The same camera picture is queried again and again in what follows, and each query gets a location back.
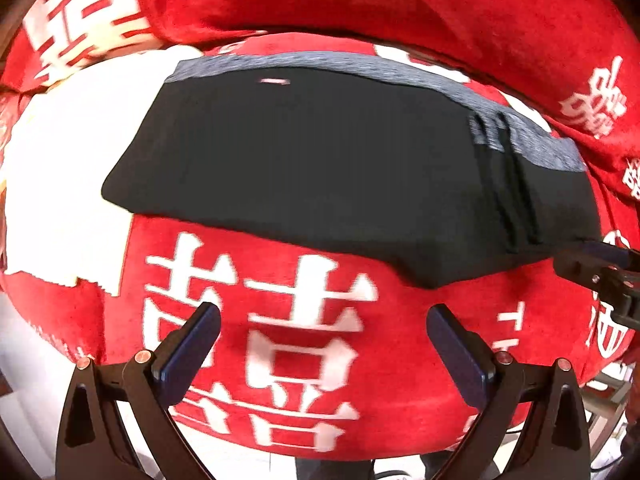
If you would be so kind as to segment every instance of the white fabric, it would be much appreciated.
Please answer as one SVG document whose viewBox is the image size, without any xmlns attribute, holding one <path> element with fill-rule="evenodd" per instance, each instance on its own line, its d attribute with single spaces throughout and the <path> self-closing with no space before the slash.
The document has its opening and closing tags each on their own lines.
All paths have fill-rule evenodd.
<svg viewBox="0 0 640 480">
<path fill-rule="evenodd" d="M 174 46 L 117 57 L 32 99 L 5 151 L 7 274 L 66 286 L 82 278 L 118 294 L 132 215 L 100 188 L 164 79 L 200 56 Z"/>
</svg>

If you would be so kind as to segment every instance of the heather gray fabric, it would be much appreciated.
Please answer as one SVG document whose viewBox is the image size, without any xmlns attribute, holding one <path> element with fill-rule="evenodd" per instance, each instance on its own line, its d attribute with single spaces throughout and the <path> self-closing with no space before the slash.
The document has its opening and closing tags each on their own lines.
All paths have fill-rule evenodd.
<svg viewBox="0 0 640 480">
<path fill-rule="evenodd" d="M 288 52 L 270 56 L 205 56 L 178 63 L 165 83 L 255 68 L 317 68 L 375 79 L 380 82 L 428 88 L 446 95 L 473 112 L 471 132 L 476 144 L 504 151 L 498 127 L 509 125 L 513 151 L 549 170 L 582 172 L 586 167 L 571 139 L 556 139 L 513 108 L 487 99 L 463 84 L 403 63 L 351 52 Z"/>
</svg>

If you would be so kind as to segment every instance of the white floor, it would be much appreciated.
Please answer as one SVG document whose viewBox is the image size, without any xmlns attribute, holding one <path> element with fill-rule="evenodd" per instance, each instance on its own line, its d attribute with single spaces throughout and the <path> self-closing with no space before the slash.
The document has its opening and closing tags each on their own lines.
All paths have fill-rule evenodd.
<svg viewBox="0 0 640 480">
<path fill-rule="evenodd" d="M 14 391 L 0 398 L 0 416 L 36 472 L 43 478 L 53 476 L 58 424 L 74 364 L 42 340 L 1 293 L 0 369 Z M 154 476 L 158 468 L 129 405 L 121 402 L 119 407 L 146 472 Z M 247 449 L 182 425 L 179 427 L 218 480 L 294 480 L 296 477 L 292 457 Z M 515 442 L 511 442 L 498 450 L 495 461 L 500 470 L 504 469 L 514 446 Z M 608 463 L 619 453 L 618 442 L 611 439 L 594 466 Z M 376 472 L 391 469 L 405 470 L 412 479 L 424 478 L 424 466 L 418 456 L 376 460 Z"/>
</svg>

